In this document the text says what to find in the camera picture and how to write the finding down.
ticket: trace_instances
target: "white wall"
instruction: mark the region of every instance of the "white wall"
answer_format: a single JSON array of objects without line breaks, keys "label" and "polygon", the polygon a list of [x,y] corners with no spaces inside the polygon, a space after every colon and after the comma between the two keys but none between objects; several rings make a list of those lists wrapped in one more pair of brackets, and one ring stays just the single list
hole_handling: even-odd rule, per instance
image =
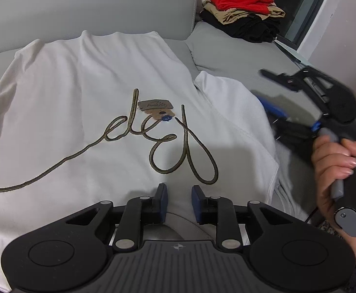
[{"label": "white wall", "polygon": [[339,0],[324,0],[319,12],[317,13],[311,27],[309,28],[304,40],[298,47],[298,53],[305,58],[311,57],[316,46],[323,37],[324,32],[330,23],[336,8],[338,7]]},{"label": "white wall", "polygon": [[356,93],[356,0],[339,0],[308,60]]}]

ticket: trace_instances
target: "metal screw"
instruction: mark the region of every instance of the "metal screw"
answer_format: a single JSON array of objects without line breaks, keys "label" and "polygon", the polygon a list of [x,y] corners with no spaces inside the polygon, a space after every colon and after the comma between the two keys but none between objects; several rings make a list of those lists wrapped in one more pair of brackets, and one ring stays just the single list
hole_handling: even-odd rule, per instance
[{"label": "metal screw", "polygon": [[235,240],[235,239],[226,239],[224,240],[221,245],[225,248],[225,249],[236,249],[240,247],[240,242]]},{"label": "metal screw", "polygon": [[131,239],[120,239],[115,243],[115,246],[120,249],[129,249],[134,246],[134,242]]}]

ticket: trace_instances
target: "gold embroidery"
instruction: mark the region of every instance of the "gold embroidery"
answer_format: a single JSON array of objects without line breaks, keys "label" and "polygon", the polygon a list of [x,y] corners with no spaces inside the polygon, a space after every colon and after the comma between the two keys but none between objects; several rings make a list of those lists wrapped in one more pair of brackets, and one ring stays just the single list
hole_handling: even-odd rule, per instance
[{"label": "gold embroidery", "polygon": [[[151,151],[149,153],[149,163],[152,166],[152,168],[161,174],[169,174],[174,172],[175,170],[177,170],[179,168],[179,166],[182,165],[184,159],[187,157],[187,160],[189,162],[190,168],[194,174],[194,176],[197,178],[197,180],[199,180],[201,183],[203,184],[207,184],[207,185],[212,185],[214,184],[217,179],[218,179],[218,168],[217,168],[217,164],[216,161],[214,160],[212,154],[209,152],[209,150],[206,148],[206,146],[200,141],[200,139],[197,138],[197,136],[193,133],[193,131],[191,131],[188,127],[187,127],[187,122],[186,122],[186,114],[185,114],[185,110],[184,110],[184,105],[181,105],[181,110],[182,110],[182,121],[180,121],[178,118],[175,118],[175,120],[183,127],[183,131],[184,131],[184,135],[183,135],[183,151],[182,151],[182,155],[181,158],[179,159],[179,161],[171,168],[169,169],[160,169],[156,166],[154,160],[153,160],[153,156],[155,154],[156,149],[158,148],[159,145],[161,145],[163,142],[168,142],[168,141],[172,141],[175,140],[177,138],[177,136],[175,134],[167,134],[166,136],[164,136],[161,139],[157,139],[157,138],[153,138],[150,137],[149,135],[147,135],[147,132],[151,129],[153,129],[159,122],[161,122],[161,120],[157,120],[155,121],[152,125],[150,125],[148,128],[146,128],[146,124],[148,122],[148,120],[150,118],[152,118],[152,115],[148,115],[144,121],[141,124],[140,127],[140,131],[134,131],[132,129],[132,125],[133,125],[133,121],[134,118],[136,116],[136,104],[137,104],[137,100],[138,100],[138,89],[135,89],[133,91],[133,97],[132,97],[132,107],[131,107],[131,111],[129,114],[129,118],[125,115],[121,115],[119,117],[116,117],[112,122],[110,122],[110,124],[106,127],[105,131],[103,132],[103,135],[97,139],[97,141],[90,143],[89,145],[87,145],[85,148],[81,149],[80,151],[76,152],[75,154],[72,154],[70,156],[65,157],[64,159],[62,159],[60,162],[56,163],[55,165],[53,165],[52,167],[48,168],[45,172],[41,173],[40,175],[38,175],[37,177],[28,180],[22,184],[19,185],[14,185],[14,186],[10,186],[10,187],[5,187],[5,188],[0,188],[0,192],[8,192],[8,191],[13,191],[16,189],[20,189],[23,188],[27,185],[30,185],[36,181],[38,181],[39,179],[43,178],[45,175],[49,174],[50,172],[52,172],[54,169],[58,168],[60,165],[62,165],[64,162],[68,161],[68,160],[72,160],[73,158],[81,155],[82,153],[84,153],[85,151],[87,151],[90,147],[93,147],[94,145],[97,145],[98,143],[100,143],[103,139],[105,139],[106,141],[117,141],[123,137],[125,137],[126,135],[128,135],[128,133],[132,133],[134,135],[143,135],[147,140],[150,141],[154,141],[156,142],[155,145],[151,148]],[[114,137],[114,138],[110,138],[108,136],[108,134],[110,132],[112,132],[114,129],[116,129],[118,126],[120,126],[121,124],[123,124],[124,122],[128,121],[128,125],[126,127],[126,130],[124,131],[124,133],[119,134],[118,136]],[[190,149],[189,149],[189,143],[188,143],[188,134],[190,134],[196,141],[197,143],[202,147],[202,149],[204,149],[204,151],[206,152],[206,154],[208,155],[212,166],[214,168],[214,177],[211,180],[204,180],[202,177],[200,177],[200,175],[198,174],[198,172],[196,171],[191,155],[190,155]]]}]

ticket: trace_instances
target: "hand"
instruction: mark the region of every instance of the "hand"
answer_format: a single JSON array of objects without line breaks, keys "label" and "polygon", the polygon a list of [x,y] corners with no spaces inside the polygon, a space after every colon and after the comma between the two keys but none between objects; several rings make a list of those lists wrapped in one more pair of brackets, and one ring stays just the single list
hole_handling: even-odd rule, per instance
[{"label": "hand", "polygon": [[341,144],[330,142],[329,136],[317,138],[313,144],[312,163],[315,167],[316,202],[322,215],[337,230],[356,255],[356,238],[343,232],[334,221],[334,202],[331,199],[331,184],[343,180],[356,167],[356,142],[343,139]]}]

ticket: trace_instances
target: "window frame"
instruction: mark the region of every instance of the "window frame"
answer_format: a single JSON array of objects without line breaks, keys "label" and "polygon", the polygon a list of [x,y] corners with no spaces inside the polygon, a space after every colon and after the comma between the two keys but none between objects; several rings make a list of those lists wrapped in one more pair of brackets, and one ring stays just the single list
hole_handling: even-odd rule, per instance
[{"label": "window frame", "polygon": [[305,35],[307,34],[309,28],[311,27],[317,13],[319,12],[320,7],[322,6],[324,0],[315,0],[314,3],[312,4],[311,8],[309,9],[307,16],[305,17],[301,27],[297,31],[297,38],[294,39],[294,41],[288,40],[286,37],[282,35],[277,36],[277,40],[280,41],[281,43],[289,46],[290,48],[293,48],[294,50],[297,50],[298,47],[300,46],[301,42],[303,41]]}]

